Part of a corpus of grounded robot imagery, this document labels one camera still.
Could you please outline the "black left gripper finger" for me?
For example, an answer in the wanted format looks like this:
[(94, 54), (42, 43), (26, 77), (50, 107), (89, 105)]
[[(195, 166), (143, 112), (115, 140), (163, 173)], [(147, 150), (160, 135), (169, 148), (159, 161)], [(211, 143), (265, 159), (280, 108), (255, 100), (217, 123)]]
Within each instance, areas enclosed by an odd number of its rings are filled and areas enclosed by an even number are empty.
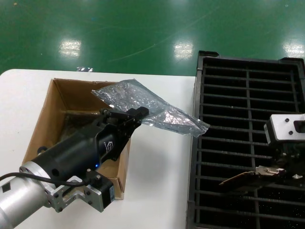
[(126, 112), (116, 109), (103, 108), (100, 110), (100, 114), (106, 117), (118, 119), (144, 119), (148, 115), (148, 108), (141, 106), (137, 109), (131, 108)]
[(137, 129), (140, 125), (141, 121), (136, 118), (131, 118), (120, 124), (120, 134), (130, 138), (134, 133), (135, 129)]

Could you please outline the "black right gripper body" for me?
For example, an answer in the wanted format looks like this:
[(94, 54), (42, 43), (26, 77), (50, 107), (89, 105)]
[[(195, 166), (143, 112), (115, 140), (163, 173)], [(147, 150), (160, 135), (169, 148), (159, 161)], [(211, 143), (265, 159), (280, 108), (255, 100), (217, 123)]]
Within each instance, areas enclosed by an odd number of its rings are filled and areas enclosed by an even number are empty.
[(290, 175), (305, 175), (305, 144), (284, 143), (277, 147), (275, 165)]

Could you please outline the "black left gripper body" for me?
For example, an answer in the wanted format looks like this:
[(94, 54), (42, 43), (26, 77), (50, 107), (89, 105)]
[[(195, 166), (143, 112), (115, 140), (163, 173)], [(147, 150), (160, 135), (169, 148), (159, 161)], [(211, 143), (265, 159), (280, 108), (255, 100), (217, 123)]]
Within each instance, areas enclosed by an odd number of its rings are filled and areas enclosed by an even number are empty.
[(130, 139), (120, 134), (120, 124), (127, 120), (100, 115), (32, 161), (54, 180), (81, 177), (87, 169), (120, 157)]

